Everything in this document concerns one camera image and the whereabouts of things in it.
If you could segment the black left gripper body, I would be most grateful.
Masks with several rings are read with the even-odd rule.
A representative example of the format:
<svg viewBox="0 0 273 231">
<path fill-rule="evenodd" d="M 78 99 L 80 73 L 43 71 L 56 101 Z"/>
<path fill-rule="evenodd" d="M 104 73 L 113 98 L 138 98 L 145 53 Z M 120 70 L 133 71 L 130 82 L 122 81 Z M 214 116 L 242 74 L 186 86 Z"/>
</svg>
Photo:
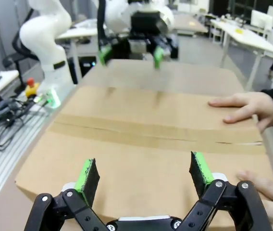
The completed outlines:
<svg viewBox="0 0 273 231">
<path fill-rule="evenodd" d="M 131 29 L 129 39 L 151 39 L 162 35 L 158 24 L 160 23 L 160 13 L 140 12 L 131 15 Z"/>
</svg>

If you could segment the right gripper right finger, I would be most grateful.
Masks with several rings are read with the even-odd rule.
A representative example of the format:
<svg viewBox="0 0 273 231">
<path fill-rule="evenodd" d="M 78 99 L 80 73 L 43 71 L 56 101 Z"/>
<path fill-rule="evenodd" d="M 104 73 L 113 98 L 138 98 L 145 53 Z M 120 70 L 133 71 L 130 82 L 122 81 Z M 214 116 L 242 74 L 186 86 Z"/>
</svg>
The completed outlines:
<svg viewBox="0 0 273 231">
<path fill-rule="evenodd" d="M 237 231 L 264 231 L 265 208 L 249 180 L 232 185 L 214 179 L 202 153 L 191 152 L 189 173 L 199 200 L 181 222 L 182 231 L 205 231 L 217 211 L 227 211 Z"/>
</svg>

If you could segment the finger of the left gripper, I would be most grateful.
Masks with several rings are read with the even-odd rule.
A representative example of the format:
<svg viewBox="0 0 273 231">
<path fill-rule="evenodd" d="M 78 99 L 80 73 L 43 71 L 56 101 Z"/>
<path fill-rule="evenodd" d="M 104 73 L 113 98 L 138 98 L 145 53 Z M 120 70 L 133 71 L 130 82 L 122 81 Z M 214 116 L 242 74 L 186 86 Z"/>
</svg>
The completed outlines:
<svg viewBox="0 0 273 231">
<path fill-rule="evenodd" d="M 171 39 L 164 36 L 153 36 L 151 38 L 152 56 L 154 60 L 154 68 L 159 69 L 161 62 L 171 58 L 172 46 Z"/>
<path fill-rule="evenodd" d="M 117 38 L 108 38 L 99 40 L 99 60 L 102 65 L 107 65 L 108 62 L 115 57 L 117 51 Z"/>
</svg>

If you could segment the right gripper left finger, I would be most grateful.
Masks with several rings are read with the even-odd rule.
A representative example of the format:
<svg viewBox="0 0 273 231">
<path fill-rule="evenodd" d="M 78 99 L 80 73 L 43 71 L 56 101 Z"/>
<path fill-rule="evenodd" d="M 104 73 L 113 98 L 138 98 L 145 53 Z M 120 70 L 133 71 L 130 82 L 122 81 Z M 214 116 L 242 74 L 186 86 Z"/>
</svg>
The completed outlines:
<svg viewBox="0 0 273 231">
<path fill-rule="evenodd" d="M 53 197 L 39 194 L 29 214 L 31 231 L 59 231 L 66 220 L 74 219 L 83 231 L 108 228 L 93 211 L 93 201 L 100 176 L 94 158 L 85 161 L 74 187 Z"/>
</svg>

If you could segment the person's right hand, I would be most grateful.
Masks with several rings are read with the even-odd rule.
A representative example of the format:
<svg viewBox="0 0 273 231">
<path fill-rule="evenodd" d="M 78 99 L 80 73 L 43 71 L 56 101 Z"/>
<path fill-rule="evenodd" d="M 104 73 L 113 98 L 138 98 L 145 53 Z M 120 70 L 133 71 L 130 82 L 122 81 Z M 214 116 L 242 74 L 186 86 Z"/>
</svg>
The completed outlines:
<svg viewBox="0 0 273 231">
<path fill-rule="evenodd" d="M 212 107 L 235 107 L 223 122 L 237 123 L 257 116 L 257 127 L 260 132 L 273 127 L 273 99 L 262 92 L 237 93 L 232 96 L 216 98 L 208 102 Z"/>
</svg>

